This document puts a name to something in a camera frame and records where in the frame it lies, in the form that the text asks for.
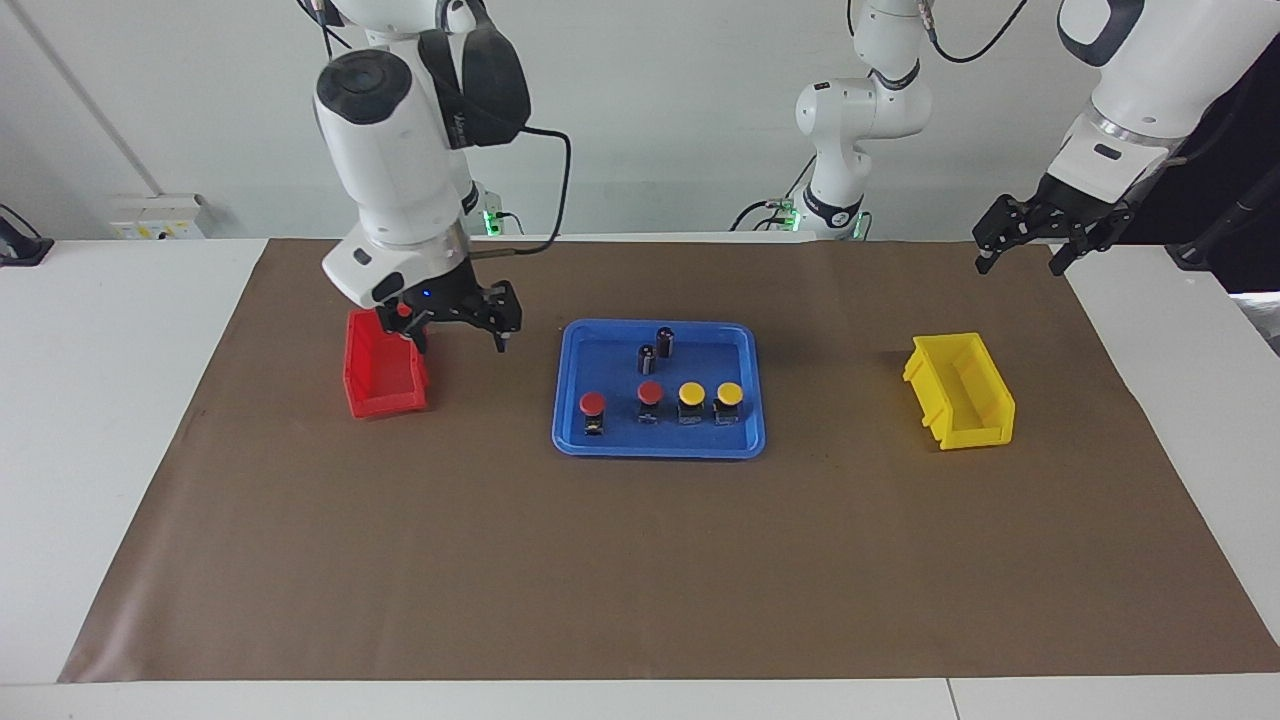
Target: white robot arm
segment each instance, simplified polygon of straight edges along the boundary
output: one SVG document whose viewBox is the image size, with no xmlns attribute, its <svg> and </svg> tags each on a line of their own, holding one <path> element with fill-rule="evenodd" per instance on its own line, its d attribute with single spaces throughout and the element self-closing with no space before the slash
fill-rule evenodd
<svg viewBox="0 0 1280 720">
<path fill-rule="evenodd" d="M 511 142 L 530 115 L 524 70 L 484 0 L 338 0 L 375 47 L 333 60 L 315 111 L 360 222 L 325 258 L 329 279 L 383 328 L 412 340 L 430 322 L 490 332 L 521 327 L 511 283 L 483 288 L 465 215 L 461 150 Z"/>
<path fill-rule="evenodd" d="M 1057 26 L 1102 78 L 1036 195 L 1001 196 L 974 227 L 979 273 L 1036 238 L 1066 241 L 1053 274 L 1114 245 L 1149 181 L 1280 32 L 1280 3 L 1064 0 Z"/>
<path fill-rule="evenodd" d="M 819 82 L 800 94 L 796 122 L 818 159 L 813 178 L 791 197 L 796 229 L 849 237 L 872 170 L 859 141 L 906 137 L 928 124 L 933 94 L 919 77 L 923 40 L 916 0 L 867 0 L 854 50 L 870 74 Z"/>
</svg>

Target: white table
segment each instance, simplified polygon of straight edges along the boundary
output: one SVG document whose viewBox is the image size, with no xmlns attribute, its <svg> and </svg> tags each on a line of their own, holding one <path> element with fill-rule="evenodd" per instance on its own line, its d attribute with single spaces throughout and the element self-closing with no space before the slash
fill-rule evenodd
<svg viewBox="0 0 1280 720">
<path fill-rule="evenodd" d="M 607 240 L 641 238 L 808 240 Z M 38 269 L 0 269 L 0 719 L 1280 716 L 1280 675 L 51 685 L 264 245 L 65 242 Z M 1280 638 L 1280 359 L 1160 249 L 1115 249 L 1069 279 Z"/>
</svg>

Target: white wall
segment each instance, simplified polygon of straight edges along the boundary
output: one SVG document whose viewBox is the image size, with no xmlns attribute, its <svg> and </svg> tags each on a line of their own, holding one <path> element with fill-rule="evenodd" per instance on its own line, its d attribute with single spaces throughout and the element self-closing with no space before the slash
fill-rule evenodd
<svg viewBox="0 0 1280 720">
<path fill-rule="evenodd" d="M 220 234 L 335 236 L 353 222 L 308 105 L 323 44 L 292 0 L 4 1 L 29 13 L 166 192 L 207 199 Z M 972 51 L 1014 4 L 941 4 L 945 46 Z M 489 5 L 525 63 L 531 122 L 573 136 L 570 232 L 723 229 L 786 190 L 812 154 L 794 123 L 800 88 L 865 73 L 840 0 Z M 933 123 L 868 143 L 877 236 L 964 238 L 995 195 L 1034 188 L 1096 78 L 1059 44 L 1056 8 L 1032 3 L 978 63 L 925 54 Z M 19 32 L 8 12 L 0 31 Z M 6 69 L 40 70 L 38 83 L 0 96 L 0 160 L 8 168 L 9 146 L 22 145 L 47 170 L 0 173 L 0 199 L 63 236 L 102 234 L 93 209 L 140 181 L 92 128 L 82 128 L 82 152 L 65 152 L 65 128 L 49 128 L 32 100 L 74 114 L 74 97 L 51 92 L 56 76 L 28 45 L 0 46 Z M 472 151 L 476 178 L 530 232 L 549 229 L 559 161 L 545 138 Z"/>
</svg>

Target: yellow bin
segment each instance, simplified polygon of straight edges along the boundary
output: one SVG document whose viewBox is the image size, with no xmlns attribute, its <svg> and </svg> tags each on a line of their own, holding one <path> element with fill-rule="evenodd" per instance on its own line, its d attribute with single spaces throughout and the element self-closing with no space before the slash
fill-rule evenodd
<svg viewBox="0 0 1280 720">
<path fill-rule="evenodd" d="M 1014 439 L 1014 396 L 978 333 L 923 336 L 906 363 L 924 427 L 942 450 L 1009 445 Z"/>
</svg>

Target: plastic storage bin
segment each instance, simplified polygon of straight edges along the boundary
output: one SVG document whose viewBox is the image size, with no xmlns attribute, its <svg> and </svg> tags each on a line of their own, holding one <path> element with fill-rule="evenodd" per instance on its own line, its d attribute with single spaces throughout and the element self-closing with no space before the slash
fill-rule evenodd
<svg viewBox="0 0 1280 720">
<path fill-rule="evenodd" d="M 641 375 L 636 350 L 654 343 L 659 328 L 676 333 L 675 352 L 658 360 L 652 375 Z M 637 419 L 640 383 L 662 386 L 666 400 L 657 423 Z M 681 424 L 676 414 L 677 388 L 696 382 L 714 393 L 732 382 L 745 396 L 740 421 L 719 425 L 708 404 L 703 421 Z M 604 433 L 586 434 L 579 400 L 598 392 L 607 400 Z M 760 393 L 755 336 L 735 323 L 677 320 L 575 320 L 564 328 L 552 442 L 566 455 L 585 457 L 667 457 L 750 460 L 764 451 L 764 407 Z"/>
<path fill-rule="evenodd" d="M 924 427 L 942 450 L 1007 445 L 1014 396 L 978 333 L 916 337 L 902 379 L 911 383 Z"/>
<path fill-rule="evenodd" d="M 426 407 L 426 364 L 398 334 L 383 332 L 375 310 L 347 315 L 343 366 L 347 405 L 355 418 L 376 418 Z"/>
</svg>

